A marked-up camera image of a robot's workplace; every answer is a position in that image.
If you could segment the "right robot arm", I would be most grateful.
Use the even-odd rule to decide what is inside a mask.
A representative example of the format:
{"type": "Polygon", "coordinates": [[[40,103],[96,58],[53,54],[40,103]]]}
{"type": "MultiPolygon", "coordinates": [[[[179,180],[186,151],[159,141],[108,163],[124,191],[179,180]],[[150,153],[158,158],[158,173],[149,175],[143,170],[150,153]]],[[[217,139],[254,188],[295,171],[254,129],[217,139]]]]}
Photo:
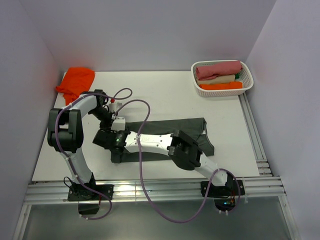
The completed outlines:
{"type": "Polygon", "coordinates": [[[198,142],[181,130],[153,135],[129,130],[100,129],[92,142],[110,151],[111,162],[114,164],[171,160],[182,170],[196,171],[211,181],[209,187],[201,187],[202,193],[207,193],[210,198],[245,194],[242,181],[219,168],[217,163],[205,155],[198,142]]]}

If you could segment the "dark grey t shirt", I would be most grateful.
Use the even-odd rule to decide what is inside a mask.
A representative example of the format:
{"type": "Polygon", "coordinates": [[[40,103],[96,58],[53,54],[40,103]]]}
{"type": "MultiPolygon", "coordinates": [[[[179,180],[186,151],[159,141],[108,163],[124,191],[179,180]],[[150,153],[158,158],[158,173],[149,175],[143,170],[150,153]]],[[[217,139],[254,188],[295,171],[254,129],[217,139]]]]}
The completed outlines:
{"type": "MultiPolygon", "coordinates": [[[[127,122],[126,130],[138,132],[142,121],[127,122]]],[[[198,143],[198,146],[207,157],[215,155],[215,147],[210,142],[207,131],[207,122],[203,117],[185,118],[173,120],[147,121],[142,129],[142,134],[167,135],[173,134],[176,130],[181,130],[198,143]]],[[[139,153],[123,153],[117,156],[111,153],[111,162],[114,164],[139,162],[139,153]]],[[[170,160],[169,156],[146,152],[142,154],[142,160],[146,162],[170,160]]]]}

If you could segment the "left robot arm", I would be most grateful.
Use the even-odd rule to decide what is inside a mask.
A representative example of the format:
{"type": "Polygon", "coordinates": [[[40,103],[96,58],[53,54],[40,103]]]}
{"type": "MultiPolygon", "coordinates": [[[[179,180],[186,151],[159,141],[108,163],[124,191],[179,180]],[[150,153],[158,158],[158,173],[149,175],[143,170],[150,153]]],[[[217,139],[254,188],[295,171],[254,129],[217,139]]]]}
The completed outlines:
{"type": "Polygon", "coordinates": [[[96,183],[82,151],[82,119],[86,115],[93,115],[100,121],[93,143],[114,154],[123,153],[122,145],[116,141],[116,131],[112,129],[115,115],[105,107],[109,99],[101,89],[85,91],[66,107],[53,108],[49,112],[47,142],[65,158],[71,172],[71,177],[63,179],[69,188],[70,201],[112,199],[113,186],[96,183]]]}

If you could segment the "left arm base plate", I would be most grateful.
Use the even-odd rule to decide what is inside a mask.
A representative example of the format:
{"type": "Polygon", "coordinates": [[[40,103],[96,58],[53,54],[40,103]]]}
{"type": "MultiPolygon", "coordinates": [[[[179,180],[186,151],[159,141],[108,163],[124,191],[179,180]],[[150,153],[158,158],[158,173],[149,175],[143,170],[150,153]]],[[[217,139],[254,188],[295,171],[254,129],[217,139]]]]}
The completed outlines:
{"type": "MultiPolygon", "coordinates": [[[[113,184],[98,184],[95,185],[93,189],[106,195],[110,200],[112,200],[114,193],[113,184]]],[[[97,214],[102,200],[105,201],[107,198],[84,188],[80,184],[75,183],[69,187],[67,201],[78,202],[79,214],[89,216],[97,214]]]]}

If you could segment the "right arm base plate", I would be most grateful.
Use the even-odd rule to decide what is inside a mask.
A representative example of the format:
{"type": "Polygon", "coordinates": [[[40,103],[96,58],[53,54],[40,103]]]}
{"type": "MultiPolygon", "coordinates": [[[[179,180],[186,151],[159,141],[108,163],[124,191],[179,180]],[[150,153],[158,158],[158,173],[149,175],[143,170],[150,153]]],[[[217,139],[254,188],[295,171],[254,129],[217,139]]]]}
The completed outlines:
{"type": "Polygon", "coordinates": [[[214,186],[212,183],[208,188],[208,198],[214,199],[214,205],[218,211],[229,213],[232,211],[239,199],[239,196],[246,194],[242,180],[231,178],[225,186],[214,186]]]}

